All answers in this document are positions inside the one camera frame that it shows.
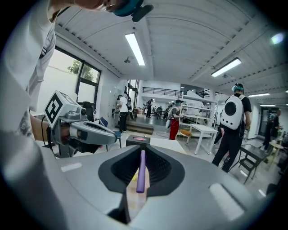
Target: ceiling beam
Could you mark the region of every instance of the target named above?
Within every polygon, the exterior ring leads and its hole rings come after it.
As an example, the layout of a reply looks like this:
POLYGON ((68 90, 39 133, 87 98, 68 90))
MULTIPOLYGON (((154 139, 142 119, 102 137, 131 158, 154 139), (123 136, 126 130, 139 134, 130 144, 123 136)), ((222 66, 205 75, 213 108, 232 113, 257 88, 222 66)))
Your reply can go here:
POLYGON ((271 76, 274 74, 279 74, 279 73, 283 73, 283 72, 287 72, 287 71, 288 71, 288 64, 279 65, 279 66, 273 67, 271 69, 261 71, 261 72, 256 73, 256 74, 252 74, 250 76, 242 77, 238 80, 234 80, 233 82, 226 83, 223 86, 220 86, 219 90, 225 90, 228 88, 232 88, 233 85, 235 85, 236 83, 242 83, 242 84, 245 83, 247 85, 247 87, 249 88, 248 82, 252 82, 252 81, 264 78, 264 77, 268 77, 268 76, 271 76))
POLYGON ((140 24, 142 26, 143 30, 143 37, 144 37, 144 42, 146 44, 146 50, 148 54, 148 60, 149 60, 149 66, 151 70, 151 77, 148 77, 149 79, 154 78, 154 61, 153 61, 153 56, 152 56, 152 45, 151 45, 151 37, 150 37, 150 30, 148 27, 148 21, 147 18, 144 17, 143 19, 140 20, 140 24))
POLYGON ((109 71, 111 71, 113 74, 115 74, 117 77, 121 78, 122 74, 120 74, 116 69, 108 65, 106 61, 103 61, 99 58, 98 54, 90 48, 87 44, 82 42, 80 39, 75 37, 73 34, 71 34, 69 31, 62 28, 60 25, 55 25, 55 34, 64 39, 66 42, 72 44, 76 48, 80 49, 82 52, 93 58, 96 62, 101 64, 102 66, 106 67, 109 71))
POLYGON ((196 72, 190 78, 191 82, 197 80, 200 76, 211 70, 211 66, 220 63, 224 58, 237 50, 241 45, 247 43, 264 26, 266 20, 261 15, 256 15, 222 50, 219 51, 202 69, 196 72))

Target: black pants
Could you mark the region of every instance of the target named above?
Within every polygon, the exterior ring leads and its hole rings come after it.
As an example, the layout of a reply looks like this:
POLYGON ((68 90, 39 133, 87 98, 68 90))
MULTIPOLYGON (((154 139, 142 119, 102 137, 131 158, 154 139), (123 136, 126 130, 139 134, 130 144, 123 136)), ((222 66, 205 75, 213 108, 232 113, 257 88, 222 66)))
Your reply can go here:
POLYGON ((225 172, 228 172, 240 150, 242 139, 243 138, 239 136, 238 132, 235 133, 225 132, 221 144, 219 146, 219 150, 216 153, 212 161, 212 164, 219 166, 220 161, 229 151, 229 160, 222 168, 225 172))
POLYGON ((120 113, 120 133, 122 133, 122 131, 126 131, 126 119, 127 119, 127 112, 122 112, 120 113))
POLYGON ((146 117, 150 117, 151 116, 151 106, 147 107, 147 113, 146 113, 146 117))
POLYGON ((216 144, 221 139, 221 137, 222 137, 222 132, 221 132, 220 126, 218 126, 218 133, 215 138, 214 144, 216 144))

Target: ceiling light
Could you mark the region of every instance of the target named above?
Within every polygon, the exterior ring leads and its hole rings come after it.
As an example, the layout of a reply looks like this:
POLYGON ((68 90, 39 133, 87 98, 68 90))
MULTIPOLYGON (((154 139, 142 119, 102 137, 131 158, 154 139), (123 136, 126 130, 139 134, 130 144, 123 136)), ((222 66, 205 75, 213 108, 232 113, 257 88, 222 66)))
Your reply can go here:
POLYGON ((276 45, 276 44, 278 44, 279 42, 283 41, 283 39, 284 39, 284 34, 282 34, 282 33, 278 33, 278 34, 274 35, 274 36, 271 38, 272 43, 273 43, 274 45, 276 45))
POLYGON ((211 74, 212 77, 217 77, 220 74, 225 73, 226 71, 234 68, 235 66, 241 64, 241 60, 239 58, 235 58, 232 61, 230 61, 229 63, 227 63, 226 65, 224 65, 223 67, 221 67, 220 69, 218 69, 217 71, 215 71, 214 73, 211 74))
POLYGON ((267 96, 270 95, 269 93, 260 93, 260 94, 253 94, 253 95, 249 95, 248 97, 260 97, 260 96, 267 96))
POLYGON ((260 106, 262 106, 262 107, 274 107, 276 105, 260 105, 260 106))
POLYGON ((140 48, 139 48, 139 45, 138 45, 138 42, 136 40, 136 37, 135 37, 135 34, 132 33, 132 34, 126 34, 125 35, 138 63, 140 66, 145 66, 145 63, 144 63, 144 60, 143 60, 143 57, 142 57, 142 54, 141 54, 141 51, 140 51, 140 48))

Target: cable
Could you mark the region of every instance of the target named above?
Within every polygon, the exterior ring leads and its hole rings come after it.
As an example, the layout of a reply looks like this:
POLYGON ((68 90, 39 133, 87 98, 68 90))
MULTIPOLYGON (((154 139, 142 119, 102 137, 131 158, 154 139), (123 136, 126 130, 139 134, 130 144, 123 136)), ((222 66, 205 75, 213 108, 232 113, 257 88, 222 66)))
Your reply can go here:
POLYGON ((42 120, 41 120, 41 131, 42 131, 42 140, 43 140, 43 143, 44 143, 44 146, 46 147, 46 144, 45 144, 45 141, 44 141, 44 133, 43 133, 43 120, 46 116, 44 115, 42 117, 42 120))

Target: white backpack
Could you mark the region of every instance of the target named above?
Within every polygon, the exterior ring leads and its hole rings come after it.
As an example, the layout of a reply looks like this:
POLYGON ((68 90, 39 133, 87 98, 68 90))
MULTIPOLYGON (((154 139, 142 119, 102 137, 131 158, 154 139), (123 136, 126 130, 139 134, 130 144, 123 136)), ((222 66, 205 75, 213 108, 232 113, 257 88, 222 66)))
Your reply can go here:
POLYGON ((239 97, 233 95, 228 98, 222 111, 222 125, 232 130, 236 130, 239 127, 244 118, 244 109, 242 104, 244 98, 244 95, 240 95, 239 97))

